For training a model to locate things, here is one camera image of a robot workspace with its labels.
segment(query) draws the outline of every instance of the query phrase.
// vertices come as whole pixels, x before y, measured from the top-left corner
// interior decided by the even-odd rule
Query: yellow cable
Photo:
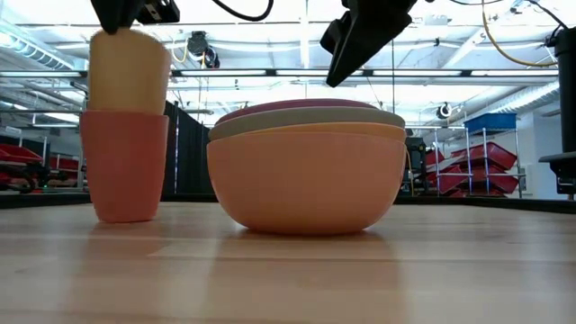
[[[517,59],[517,58],[512,58],[507,52],[505,52],[500,45],[498,45],[498,43],[496,42],[496,39],[494,39],[494,36],[492,36],[492,34],[490,33],[490,29],[488,28],[488,19],[486,18],[486,10],[485,10],[485,2],[486,0],[482,0],[482,22],[484,24],[484,30],[486,30],[486,35],[488,36],[488,38],[490,39],[490,42],[492,43],[492,45],[494,45],[494,47],[496,48],[496,50],[506,59],[511,60],[514,63],[518,63],[520,65],[523,66],[527,66],[527,67],[536,67],[536,68],[548,68],[551,66],[555,66],[558,63],[553,62],[553,63],[532,63],[532,62],[527,62],[521,59]]]
[[[174,44],[176,44],[176,39],[172,40],[172,57],[176,60],[176,62],[178,63],[184,63],[186,62],[186,59],[188,58],[188,46],[184,46],[184,56],[182,58],[178,58],[176,56],[176,54],[174,53]]]
[[[408,155],[408,167],[409,167],[409,172],[408,172],[408,178],[410,179],[410,186],[411,186],[411,191],[412,191],[412,197],[414,197],[414,180],[412,179],[412,176],[410,176],[410,173],[412,172],[412,161],[410,159],[410,153],[408,152],[408,147],[406,146],[406,144],[404,144],[404,148],[406,148],[406,155]]]

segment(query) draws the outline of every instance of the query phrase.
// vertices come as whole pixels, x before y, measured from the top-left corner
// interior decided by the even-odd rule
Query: stacked bowl
[[[209,138],[218,200],[252,230],[363,230],[388,211],[403,177],[404,120],[366,103],[260,104],[223,116]]]

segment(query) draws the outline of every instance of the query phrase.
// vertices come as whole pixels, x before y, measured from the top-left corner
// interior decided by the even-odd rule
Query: black stand
[[[556,174],[556,191],[576,194],[576,29],[561,31],[556,44],[560,78],[560,115],[562,120],[562,154],[541,157]]]
[[[410,195],[411,191],[418,192],[419,194],[428,194],[428,180],[426,179],[426,144],[422,138],[408,137],[406,138],[406,148],[410,156],[411,166],[406,161],[404,167],[404,178],[402,179],[402,188],[404,185],[409,186],[408,191],[400,190],[400,194]],[[413,182],[410,181],[410,172],[412,174],[419,174],[415,177]]]

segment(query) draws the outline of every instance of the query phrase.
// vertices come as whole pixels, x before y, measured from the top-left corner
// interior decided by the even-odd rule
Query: gray bowl
[[[210,130],[208,138],[210,140],[220,140],[249,131],[319,122],[376,122],[401,128],[404,128],[406,124],[399,115],[371,108],[292,108],[257,112],[224,121]]]

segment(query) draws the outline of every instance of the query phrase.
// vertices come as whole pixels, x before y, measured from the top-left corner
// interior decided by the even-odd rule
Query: red tray
[[[444,154],[442,154],[442,152],[438,151],[438,163],[444,161]],[[434,151],[429,151],[428,153],[426,153],[426,165],[435,165],[436,164],[436,153],[434,153]]]
[[[450,166],[450,167],[442,170],[441,173],[459,174],[459,173],[463,173],[463,171],[460,168],[460,166]],[[461,184],[462,182],[464,182],[468,179],[468,176],[466,176],[466,175],[463,175],[463,176],[441,175],[440,177],[441,177],[441,179],[440,179],[440,188],[439,189],[440,189],[441,194],[445,194],[445,193],[449,192],[450,190],[455,189],[459,184]],[[436,187],[437,186],[436,172],[428,174],[427,180],[431,183],[430,184],[431,186]]]
[[[503,174],[506,173],[504,170],[497,166],[490,166],[488,168],[489,174]],[[483,166],[477,166],[472,168],[472,189],[476,191],[476,188],[483,190],[486,193],[486,171]],[[518,179],[512,175],[508,176],[490,176],[490,191],[492,188],[501,191],[504,194],[512,194],[518,186]]]
[[[53,170],[66,170],[66,171],[77,171],[78,161],[70,157],[50,157],[50,168]]]
[[[502,146],[494,143],[488,142],[486,143],[486,149],[488,150],[488,160],[489,165],[497,165],[502,170],[510,170],[514,164],[516,163],[517,156],[510,153]],[[450,158],[457,158],[461,157],[462,159],[459,160],[457,163],[463,166],[467,166],[468,160],[466,158],[467,152],[466,148],[459,149],[457,151],[452,152]],[[483,166],[484,165],[484,146],[483,144],[475,145],[470,147],[470,162],[473,167],[476,166]]]
[[[27,148],[0,144],[0,160],[6,162],[31,163],[42,162],[42,157]]]
[[[0,172],[0,184],[10,184],[11,179],[8,174]]]

